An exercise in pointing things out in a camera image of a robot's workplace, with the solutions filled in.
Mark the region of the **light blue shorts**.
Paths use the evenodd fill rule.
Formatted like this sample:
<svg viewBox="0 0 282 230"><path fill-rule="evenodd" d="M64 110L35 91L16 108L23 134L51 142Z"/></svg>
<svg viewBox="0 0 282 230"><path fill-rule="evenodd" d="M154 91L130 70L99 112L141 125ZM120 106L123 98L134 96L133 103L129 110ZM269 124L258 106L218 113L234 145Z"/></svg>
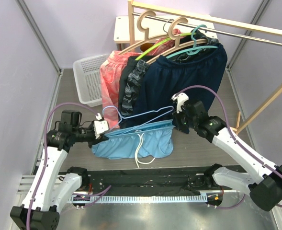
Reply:
<svg viewBox="0 0 282 230"><path fill-rule="evenodd" d="M106 135L108 140L93 145L92 153L110 160L133 158L137 167L151 164L173 152L173 128L171 120L164 120L118 129Z"/></svg>

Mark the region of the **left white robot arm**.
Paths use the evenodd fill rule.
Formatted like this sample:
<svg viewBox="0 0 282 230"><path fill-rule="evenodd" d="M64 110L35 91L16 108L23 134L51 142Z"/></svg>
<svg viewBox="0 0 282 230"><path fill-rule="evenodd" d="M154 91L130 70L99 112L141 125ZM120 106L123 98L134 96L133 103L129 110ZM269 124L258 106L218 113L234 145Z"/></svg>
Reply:
<svg viewBox="0 0 282 230"><path fill-rule="evenodd" d="M64 110L54 129L46 134L42 159L32 185L20 206L13 206L10 217L21 230L55 230L60 214L76 190L90 184L85 168L70 167L60 185L55 186L60 168L75 143L90 145L107 140L108 122L101 114L88 127L81 125L79 111Z"/></svg>

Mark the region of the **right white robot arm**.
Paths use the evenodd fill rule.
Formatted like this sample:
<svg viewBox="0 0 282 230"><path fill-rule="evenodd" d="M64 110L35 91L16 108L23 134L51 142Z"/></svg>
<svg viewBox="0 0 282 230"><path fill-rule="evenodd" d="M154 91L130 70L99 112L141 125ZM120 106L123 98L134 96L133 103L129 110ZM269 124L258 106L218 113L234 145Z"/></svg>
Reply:
<svg viewBox="0 0 282 230"><path fill-rule="evenodd" d="M270 211L282 201L282 164L277 165L257 153L217 116L209 116L201 101L174 98L174 126L183 133L192 128L198 136L231 156L245 173L232 171L220 164L204 172L204 185L215 189L226 186L248 195L262 210Z"/></svg>

